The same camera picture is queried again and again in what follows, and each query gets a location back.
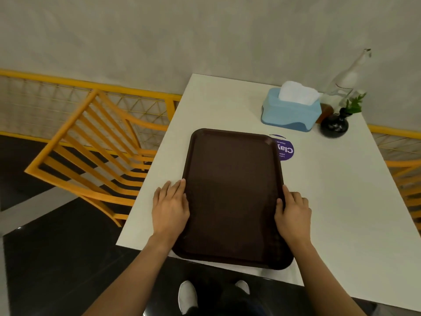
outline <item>table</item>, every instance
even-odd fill
[[[191,134],[214,128],[278,134],[295,149],[282,161],[285,183],[307,197],[311,237],[320,256],[353,297],[421,311],[421,238],[361,113],[340,138],[260,122],[273,86],[193,74],[117,244],[141,250],[152,234],[152,196],[182,177]],[[200,262],[303,285],[296,265],[283,271]]]

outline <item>shoe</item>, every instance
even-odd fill
[[[178,289],[178,307],[182,315],[192,307],[197,307],[197,294],[194,286],[189,281],[184,281]]]
[[[247,295],[250,295],[250,288],[248,287],[248,284],[245,281],[238,281],[235,283],[235,286],[241,288],[243,291],[245,291]]]

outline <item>tissue box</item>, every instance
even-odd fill
[[[271,88],[262,106],[261,121],[267,125],[279,126],[308,132],[322,114],[320,100],[312,105],[279,100],[280,88]]]

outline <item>gray concrete wall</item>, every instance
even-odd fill
[[[421,131],[421,0],[0,0],[0,67],[183,93],[192,73],[323,88],[361,49],[370,123]]]

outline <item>tissue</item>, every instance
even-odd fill
[[[286,81],[279,91],[279,100],[295,102],[304,105],[312,105],[318,98],[319,93],[313,88],[308,88],[301,83]]]

